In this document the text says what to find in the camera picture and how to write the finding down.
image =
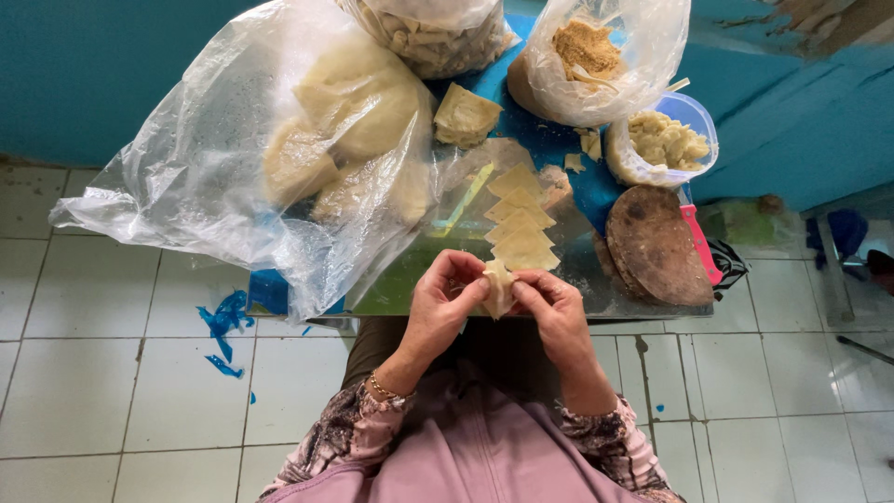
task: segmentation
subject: mashed filling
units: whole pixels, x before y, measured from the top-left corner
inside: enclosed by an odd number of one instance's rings
[[[652,166],[665,165],[668,169],[698,171],[696,159],[711,152],[707,139],[661,112],[643,110],[630,116],[628,132],[633,149]]]

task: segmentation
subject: white tiled floor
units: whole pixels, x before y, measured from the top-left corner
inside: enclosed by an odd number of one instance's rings
[[[261,320],[229,334],[245,375],[226,377],[195,308],[245,271],[51,232],[55,198],[94,173],[3,174],[0,501],[254,501],[340,386],[353,339]],[[710,319],[591,327],[670,484],[690,503],[894,501],[894,367],[835,341],[821,277],[793,248],[745,255],[752,272]],[[894,354],[892,328],[846,335]]]

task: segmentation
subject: plastic container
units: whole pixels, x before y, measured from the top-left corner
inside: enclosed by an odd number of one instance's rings
[[[653,185],[672,189],[711,169],[717,161],[720,147],[717,144],[714,121],[699,102],[685,94],[665,91],[661,99],[645,110],[655,110],[683,124],[689,124],[692,131],[707,137],[711,152],[703,158],[696,159],[704,166],[698,171],[668,169],[665,165],[652,166],[633,150],[627,118],[614,121],[605,129],[603,151],[611,173],[619,182],[629,186]]]

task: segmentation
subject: teal wall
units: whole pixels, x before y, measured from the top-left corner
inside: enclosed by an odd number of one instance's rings
[[[136,134],[205,43],[258,1],[0,3],[0,151],[104,165]],[[510,0],[536,13],[541,0]],[[775,192],[807,209],[894,180],[894,53],[849,49],[827,62],[785,55],[772,26],[716,21],[769,12],[753,0],[695,0],[678,71],[717,123],[718,163],[699,200]]]
[[[0,151],[104,166],[252,0],[0,2]]]

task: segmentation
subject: clear plastic bag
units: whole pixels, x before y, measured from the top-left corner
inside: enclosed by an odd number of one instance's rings
[[[621,69],[611,86],[569,81],[552,38],[569,21],[611,28]],[[596,127],[627,117],[661,97],[689,31],[689,0],[549,0],[525,49],[510,67],[512,97],[560,124]]]
[[[420,79],[447,79],[487,65],[521,39],[502,0],[337,0]]]
[[[436,203],[455,151],[434,162],[435,105],[335,4],[275,0],[218,32],[50,223],[277,269],[290,321],[311,318]]]

